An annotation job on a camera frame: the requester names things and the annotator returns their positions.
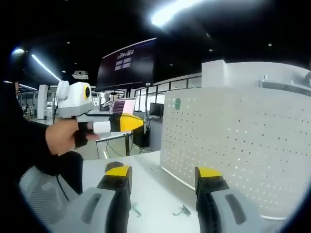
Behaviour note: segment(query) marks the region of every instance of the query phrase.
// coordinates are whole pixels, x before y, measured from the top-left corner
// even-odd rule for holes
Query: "large display screen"
[[[153,82],[156,39],[145,40],[102,58],[97,75],[96,91],[113,87],[137,88]]]

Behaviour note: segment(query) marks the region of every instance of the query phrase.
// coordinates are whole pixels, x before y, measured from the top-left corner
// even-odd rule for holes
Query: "fluorescent light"
[[[26,86],[26,85],[23,85],[23,84],[20,84],[20,86],[23,86],[23,87],[26,87],[26,88],[29,88],[29,89],[32,89],[32,90],[37,90],[37,89],[35,89],[35,88],[31,87],[31,86]]]
[[[12,54],[23,54],[25,51],[22,49],[16,49],[12,52]]]
[[[191,7],[194,4],[203,0],[176,0],[173,3],[168,4],[161,10],[157,11],[151,18],[151,22],[161,27],[172,19],[172,17],[179,11]]]
[[[4,80],[3,81],[4,83],[12,83],[12,82],[10,82],[10,81],[6,81],[6,80]],[[19,84],[20,86],[23,86],[23,87],[26,87],[26,88],[29,88],[29,89],[32,89],[32,90],[36,90],[35,88],[33,88],[33,87],[31,87],[31,86],[26,86],[26,85],[23,85],[23,84]]]
[[[49,72],[54,78],[56,78],[58,81],[61,81],[60,78],[58,78],[55,74],[52,73],[52,71],[50,71],[42,62],[40,62],[40,60],[35,56],[35,55],[31,55],[36,62],[39,63],[39,65],[41,65],[47,72]]]

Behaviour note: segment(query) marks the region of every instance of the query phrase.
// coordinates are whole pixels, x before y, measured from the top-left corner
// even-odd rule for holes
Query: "hand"
[[[75,147],[73,134],[77,130],[79,130],[78,122],[74,119],[60,120],[49,126],[45,131],[45,139],[51,154],[63,154],[73,149]],[[95,140],[99,137],[90,133],[86,138]]]

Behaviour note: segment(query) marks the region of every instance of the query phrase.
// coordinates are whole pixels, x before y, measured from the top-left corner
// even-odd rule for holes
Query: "yellow trim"
[[[141,127],[143,124],[143,119],[131,114],[123,113],[120,118],[120,131],[130,132]]]
[[[84,86],[84,99],[86,99],[87,100],[87,98],[88,97],[86,97],[86,89],[88,88],[88,86],[87,85],[85,85]]]
[[[110,176],[126,176],[128,169],[130,166],[120,166],[110,169],[106,172],[106,175]]]
[[[219,171],[216,171],[211,168],[206,168],[206,167],[198,167],[200,171],[200,176],[201,177],[214,177],[214,176],[222,176],[222,174]]]

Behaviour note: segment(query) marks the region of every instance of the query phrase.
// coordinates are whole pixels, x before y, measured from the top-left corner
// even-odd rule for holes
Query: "black ceiling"
[[[11,1],[1,16],[2,51],[28,52],[22,58],[9,56],[3,77],[17,77],[36,88],[56,85],[31,57],[35,54],[59,78],[74,82],[73,72],[85,70],[95,85],[103,56],[152,37],[158,38],[156,82],[200,72],[203,61],[216,59],[276,61],[310,69],[310,14],[301,2],[206,0],[162,28],[152,25],[151,15],[171,1]]]

